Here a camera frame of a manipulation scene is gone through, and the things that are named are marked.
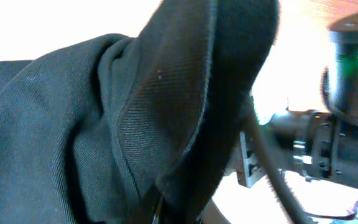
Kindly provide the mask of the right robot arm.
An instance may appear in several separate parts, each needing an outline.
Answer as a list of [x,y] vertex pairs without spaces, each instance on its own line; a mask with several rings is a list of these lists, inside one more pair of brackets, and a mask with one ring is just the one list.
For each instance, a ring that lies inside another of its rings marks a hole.
[[264,128],[281,170],[358,189],[358,12],[328,31],[332,49],[321,79],[326,112],[285,110]]

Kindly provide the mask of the black polo shirt with logo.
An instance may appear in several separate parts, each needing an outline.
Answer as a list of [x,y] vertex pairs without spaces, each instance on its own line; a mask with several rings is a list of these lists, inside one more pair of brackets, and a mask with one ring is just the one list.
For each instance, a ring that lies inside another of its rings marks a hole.
[[276,1],[164,1],[136,38],[0,62],[0,223],[123,223],[152,192],[197,223],[277,26]]

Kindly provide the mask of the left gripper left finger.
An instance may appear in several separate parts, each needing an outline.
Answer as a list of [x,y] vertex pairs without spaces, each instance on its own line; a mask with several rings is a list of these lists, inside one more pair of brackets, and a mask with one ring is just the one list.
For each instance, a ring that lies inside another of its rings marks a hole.
[[156,186],[151,186],[139,206],[129,217],[129,224],[161,224],[162,194]]

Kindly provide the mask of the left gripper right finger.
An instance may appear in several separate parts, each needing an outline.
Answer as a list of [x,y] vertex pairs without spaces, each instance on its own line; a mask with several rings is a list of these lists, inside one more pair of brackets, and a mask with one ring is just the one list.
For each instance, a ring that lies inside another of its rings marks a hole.
[[221,213],[213,199],[210,199],[201,211],[198,221],[201,224],[231,224]]

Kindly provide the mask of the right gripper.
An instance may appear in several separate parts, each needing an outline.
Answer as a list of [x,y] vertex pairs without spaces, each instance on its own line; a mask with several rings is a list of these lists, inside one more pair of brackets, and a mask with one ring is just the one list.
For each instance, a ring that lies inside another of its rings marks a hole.
[[[268,141],[268,150],[278,157],[280,172],[294,169],[293,140],[294,125],[266,124],[260,127],[262,134]],[[266,173],[255,153],[255,144],[250,134],[240,132],[232,156],[226,168],[226,175],[236,173],[239,185],[252,188]]]

